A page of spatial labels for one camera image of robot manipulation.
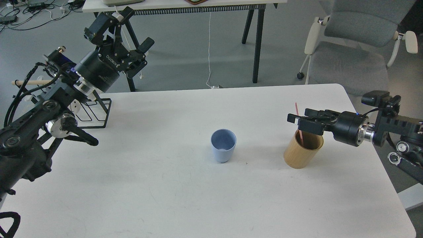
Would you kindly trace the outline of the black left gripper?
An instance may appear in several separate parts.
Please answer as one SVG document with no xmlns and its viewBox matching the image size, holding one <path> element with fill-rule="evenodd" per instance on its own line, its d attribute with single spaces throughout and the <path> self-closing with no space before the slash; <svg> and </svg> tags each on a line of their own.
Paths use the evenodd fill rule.
<svg viewBox="0 0 423 238">
<path fill-rule="evenodd" d="M 122 41 L 121 29 L 125 25 L 133 33 L 129 19 L 135 11 L 126 7 L 122 14 L 108 16 L 100 13 L 89 28 L 84 29 L 84 37 L 96 45 L 75 66 L 77 74 L 97 89 L 106 92 L 124 71 L 133 78 L 146 65 L 146 52 L 155 41 L 146 38 L 138 48 L 128 50 Z"/>
</svg>

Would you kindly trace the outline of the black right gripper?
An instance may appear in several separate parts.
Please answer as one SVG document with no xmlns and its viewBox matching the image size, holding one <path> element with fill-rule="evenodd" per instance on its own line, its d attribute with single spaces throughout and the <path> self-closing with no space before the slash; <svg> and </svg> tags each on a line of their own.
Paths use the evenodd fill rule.
<svg viewBox="0 0 423 238">
<path fill-rule="evenodd" d="M 366 115 L 344 111 L 305 109 L 305 116 L 288 114 L 287 121 L 298 126 L 303 132 L 321 136 L 325 131 L 333 134 L 334 140 L 359 146 L 372 141 L 375 124 Z"/>
</svg>

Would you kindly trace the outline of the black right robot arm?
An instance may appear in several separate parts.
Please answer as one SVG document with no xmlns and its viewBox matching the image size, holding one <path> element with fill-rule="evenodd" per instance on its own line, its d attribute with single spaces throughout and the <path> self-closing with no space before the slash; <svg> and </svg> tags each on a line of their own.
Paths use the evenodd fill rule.
<svg viewBox="0 0 423 238">
<path fill-rule="evenodd" d="M 367 114 L 309 108 L 304 116 L 288 114 L 287 121 L 310 134 L 321 136 L 329 131 L 336 141 L 355 147 L 364 141 L 379 147 L 388 142 L 394 149 L 388 154 L 390 163 L 422 183 L 422 120 L 400 116 L 400 101 L 399 95 L 391 96 L 388 91 L 365 93 L 361 102 L 373 107 L 375 123 L 368 121 Z"/>
</svg>

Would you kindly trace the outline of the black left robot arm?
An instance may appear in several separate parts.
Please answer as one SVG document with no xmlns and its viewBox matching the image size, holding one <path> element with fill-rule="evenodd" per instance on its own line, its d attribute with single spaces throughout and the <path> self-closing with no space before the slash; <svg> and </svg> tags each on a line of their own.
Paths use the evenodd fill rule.
<svg viewBox="0 0 423 238">
<path fill-rule="evenodd" d="M 130 24 L 135 11 L 125 7 L 112 15 L 100 13 L 84 37 L 95 45 L 79 63 L 59 47 L 38 62 L 19 86 L 1 129 L 1 202 L 15 195 L 13 186 L 20 179 L 33 182 L 51 171 L 52 156 L 62 141 L 85 142 L 97 146 L 98 140 L 78 127 L 74 101 L 98 101 L 106 113 L 100 93 L 106 92 L 123 72 L 130 90 L 133 78 L 146 65 L 146 52 L 154 45 L 151 38 L 139 43 Z"/>
</svg>

